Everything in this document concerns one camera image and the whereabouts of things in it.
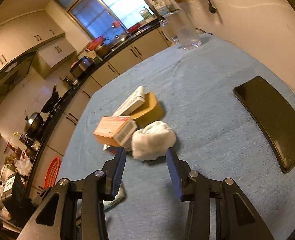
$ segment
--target glass jug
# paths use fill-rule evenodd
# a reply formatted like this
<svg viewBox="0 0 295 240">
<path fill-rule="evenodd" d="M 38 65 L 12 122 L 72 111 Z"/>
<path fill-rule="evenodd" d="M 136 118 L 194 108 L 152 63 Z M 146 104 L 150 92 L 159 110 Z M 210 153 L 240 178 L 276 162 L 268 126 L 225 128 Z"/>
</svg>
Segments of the glass jug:
<svg viewBox="0 0 295 240">
<path fill-rule="evenodd" d="M 202 45 L 191 19 L 185 11 L 178 9 L 163 16 L 161 29 L 170 41 L 181 43 L 183 49 L 194 49 Z"/>
</svg>

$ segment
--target window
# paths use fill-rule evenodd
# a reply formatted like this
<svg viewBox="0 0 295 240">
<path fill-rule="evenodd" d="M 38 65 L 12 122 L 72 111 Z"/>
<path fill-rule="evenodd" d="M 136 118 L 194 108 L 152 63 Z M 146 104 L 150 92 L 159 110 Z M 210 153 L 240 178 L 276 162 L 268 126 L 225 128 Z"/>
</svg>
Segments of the window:
<svg viewBox="0 0 295 240">
<path fill-rule="evenodd" d="M 103 35 L 112 41 L 124 32 L 123 27 L 112 28 L 112 22 L 120 21 L 128 29 L 144 20 L 140 11 L 148 8 L 144 0 L 56 0 L 78 20 L 94 38 Z"/>
<path fill-rule="evenodd" d="M 108 14 L 108 11 L 97 0 L 81 0 L 72 10 L 72 15 L 78 19 L 93 37 L 103 35 L 112 41 L 118 32 L 124 32 L 122 27 L 112 28 L 115 19 Z"/>
</svg>

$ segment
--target kitchen counter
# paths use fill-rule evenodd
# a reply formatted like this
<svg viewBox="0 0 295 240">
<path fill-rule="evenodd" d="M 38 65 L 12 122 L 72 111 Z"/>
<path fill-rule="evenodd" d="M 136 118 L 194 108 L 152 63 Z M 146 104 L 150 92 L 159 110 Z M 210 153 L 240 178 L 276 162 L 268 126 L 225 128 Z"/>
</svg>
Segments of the kitchen counter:
<svg viewBox="0 0 295 240">
<path fill-rule="evenodd" d="M 30 194 L 34 174 L 36 172 L 38 163 L 41 159 L 41 156 L 42 156 L 42 153 L 46 147 L 46 144 L 47 144 L 55 126 L 57 125 L 60 117 L 62 116 L 63 112 L 65 111 L 65 109 L 67 108 L 67 106 L 69 105 L 69 103 L 71 102 L 73 97 L 76 95 L 76 93 L 82 87 L 82 85 L 85 83 L 85 81 L 90 77 L 90 75 L 93 74 L 104 63 L 106 63 L 109 59 L 111 59 L 113 56 L 115 56 L 121 50 L 123 50 L 124 48 L 129 46 L 132 42 L 136 41 L 137 39 L 143 37 L 144 35 L 148 34 L 149 32 L 160 27 L 159 20 L 155 19 L 155 20 L 151 21 L 150 23 L 148 23 L 147 26 L 149 26 L 149 27 L 147 27 L 146 29 L 144 29 L 142 31 L 135 33 L 133 36 L 131 36 L 125 42 L 123 42 L 120 46 L 118 46 L 114 51 L 107 54 L 104 57 L 104 59 L 102 59 L 102 61 L 100 63 L 96 63 L 96 64 L 93 63 L 92 65 L 90 65 L 86 69 L 86 71 L 83 72 L 82 79 L 79 80 L 79 83 L 77 85 L 74 85 L 73 87 L 71 87 L 62 96 L 62 104 L 61 104 L 60 108 L 58 109 L 58 111 L 54 114 L 53 118 L 51 119 L 50 123 L 48 124 L 48 126 L 46 128 L 46 132 L 44 133 L 42 139 L 40 140 L 41 145 L 40 145 L 38 152 L 36 153 L 36 156 L 35 156 L 35 159 L 34 159 L 34 162 L 32 165 L 32 169 L 31 169 L 31 172 L 30 172 L 30 175 L 29 175 L 29 178 L 27 181 L 27 185 L 26 185 L 26 192 L 28 195 Z"/>
</svg>

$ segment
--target metal pivot screw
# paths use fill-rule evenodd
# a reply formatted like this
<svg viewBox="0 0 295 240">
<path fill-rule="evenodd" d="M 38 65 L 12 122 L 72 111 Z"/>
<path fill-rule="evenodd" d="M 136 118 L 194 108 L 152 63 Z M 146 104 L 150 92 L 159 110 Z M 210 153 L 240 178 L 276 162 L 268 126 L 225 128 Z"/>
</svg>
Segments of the metal pivot screw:
<svg viewBox="0 0 295 240">
<path fill-rule="evenodd" d="M 190 175 L 192 178 L 196 178 L 196 177 L 199 175 L 199 173 L 198 173 L 197 171 L 190 171 L 190 172 L 189 172 L 189 175 Z"/>
<path fill-rule="evenodd" d="M 234 180 L 232 180 L 231 178 L 227 178 L 225 179 L 225 183 L 228 185 L 232 185 L 234 183 Z"/>
<path fill-rule="evenodd" d="M 64 179 L 60 179 L 60 181 L 59 181 L 59 183 L 60 183 L 60 185 L 66 185 L 67 183 L 68 183 L 68 179 L 66 179 L 66 178 L 64 178 Z"/>
<path fill-rule="evenodd" d="M 96 171 L 96 172 L 94 173 L 94 175 L 95 175 L 96 177 L 102 177 L 102 176 L 104 175 L 104 171 L 101 171 L 101 170 Z"/>
</svg>

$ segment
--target range hood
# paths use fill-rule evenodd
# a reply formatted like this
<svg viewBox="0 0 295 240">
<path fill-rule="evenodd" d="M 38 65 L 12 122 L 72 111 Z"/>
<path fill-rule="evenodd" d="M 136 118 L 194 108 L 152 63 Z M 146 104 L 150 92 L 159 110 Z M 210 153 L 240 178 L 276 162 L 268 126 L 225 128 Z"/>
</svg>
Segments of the range hood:
<svg viewBox="0 0 295 240">
<path fill-rule="evenodd" d="M 9 62 L 0 71 L 0 104 L 12 89 L 28 74 L 35 54 L 35 51 L 23 54 Z"/>
</svg>

